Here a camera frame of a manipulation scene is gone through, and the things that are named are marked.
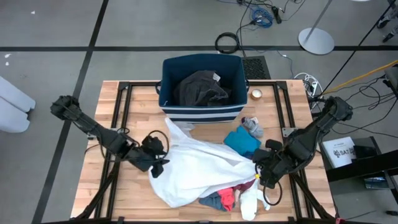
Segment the white stand base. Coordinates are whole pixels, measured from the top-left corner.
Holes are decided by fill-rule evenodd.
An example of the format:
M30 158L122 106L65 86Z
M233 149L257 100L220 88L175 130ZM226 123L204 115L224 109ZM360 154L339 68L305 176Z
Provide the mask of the white stand base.
M298 35L298 42L306 51L317 55L324 55L330 53L335 48L335 41L331 35L318 28L315 28L308 40L305 41L310 30L311 28L306 28Z

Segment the wooden table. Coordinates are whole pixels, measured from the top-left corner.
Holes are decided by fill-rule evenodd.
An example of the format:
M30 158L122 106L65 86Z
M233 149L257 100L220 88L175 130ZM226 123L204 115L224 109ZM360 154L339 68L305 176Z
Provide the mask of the wooden table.
M312 121L312 117L308 108L303 83L300 80L286 80L286 83L295 125L298 128L304 128ZM95 120L105 127L111 126L118 84L118 81L105 81L99 95ZM261 139L263 143L267 139L282 141L272 88L252 84L251 90L254 88L259 88L263 92L263 96L259 101L253 101L248 97L248 104L232 123L196 125L196 128L191 131L193 138L222 143L230 131L236 130L240 118L243 116L256 116L264 128L264 137ZM282 91L279 92L279 95L283 99ZM122 105L124 104L124 99L125 97L122 96ZM289 126L284 100L281 100L281 102L285 123ZM123 106L119 110L120 116L117 127L120 127L122 113ZM158 95L154 87L135 86L132 89L127 119L127 128L131 131L129 135L139 142L155 129L161 130L168 135L169 131L164 119L165 114L158 107ZM89 141L88 147L97 143L97 141ZM98 190L103 161L99 147L94 147L86 153L73 205L72 217L83 211ZM308 186L314 196L331 215L335 215L335 208L320 154L316 154L314 160L305 168L305 171L307 173ZM280 182L284 192L281 203L276 207L271 207L269 211L265 211L262 208L262 203L258 201L258 211L254 221L287 221L287 217L295 217L289 176L285 175ZM303 217L307 217L305 202L299 188L298 194ZM277 187L274 190L267 189L267 195L271 202L275 202L279 196L279 189ZM109 192L104 196L102 214L105 214L108 197ZM148 173L137 170L128 162L122 162L119 172L113 220L117 220L119 216L125 217L125 220L142 221L243 221L239 205L232 212L217 211L200 205L197 201L179 208L170 208L155 195L148 180Z

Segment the teal cloth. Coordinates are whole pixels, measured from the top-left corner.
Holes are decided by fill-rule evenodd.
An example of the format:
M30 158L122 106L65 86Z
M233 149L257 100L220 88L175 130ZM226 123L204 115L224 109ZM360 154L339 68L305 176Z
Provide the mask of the teal cloth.
M261 142L252 137L241 125L235 131L231 131L224 139L224 143L243 156L248 152L254 152Z

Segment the dark blue cloth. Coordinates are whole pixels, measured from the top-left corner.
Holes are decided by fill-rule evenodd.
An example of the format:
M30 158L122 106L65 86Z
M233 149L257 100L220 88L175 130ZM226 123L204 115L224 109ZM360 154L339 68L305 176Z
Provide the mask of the dark blue cloth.
M201 205L206 205L211 208L215 208L217 210L221 210L223 212L226 212L226 209L224 208L224 205L221 203L221 196L217 193L214 192L211 195L199 199L199 203Z
M261 145L261 142L252 137L241 125L235 131L231 131L224 139L224 143L234 149L239 155L253 153Z

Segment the metal pole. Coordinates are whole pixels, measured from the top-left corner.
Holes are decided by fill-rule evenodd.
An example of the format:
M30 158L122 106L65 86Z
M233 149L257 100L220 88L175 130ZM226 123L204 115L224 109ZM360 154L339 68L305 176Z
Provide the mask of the metal pole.
M317 21L315 21L315 24L312 26L311 31L308 33L307 37L305 38L304 42L306 42L308 40L308 38L310 38L313 30L317 27L318 23L321 21L324 13L326 12L326 10L328 9L329 5L331 3L331 0L328 1L328 3L326 4L325 8L323 8L323 11L321 12L321 14L319 15Z

